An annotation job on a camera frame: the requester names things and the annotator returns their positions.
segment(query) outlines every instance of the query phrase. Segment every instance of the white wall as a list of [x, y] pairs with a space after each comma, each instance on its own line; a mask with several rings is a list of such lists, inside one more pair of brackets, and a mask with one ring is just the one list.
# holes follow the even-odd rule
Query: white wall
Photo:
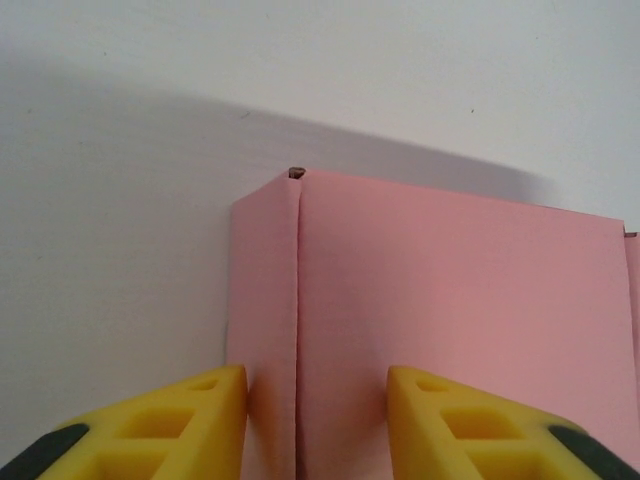
[[0, 463], [222, 362], [229, 205], [291, 165], [640, 228], [639, 2], [295, 3], [0, 0]]

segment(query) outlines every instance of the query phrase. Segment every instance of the cardboard box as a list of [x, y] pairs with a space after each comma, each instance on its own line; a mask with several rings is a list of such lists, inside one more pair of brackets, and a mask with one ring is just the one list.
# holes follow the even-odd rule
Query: cardboard box
[[628, 252], [618, 220], [319, 171], [275, 179], [232, 212], [243, 477], [391, 478], [392, 364], [567, 417], [640, 467]]

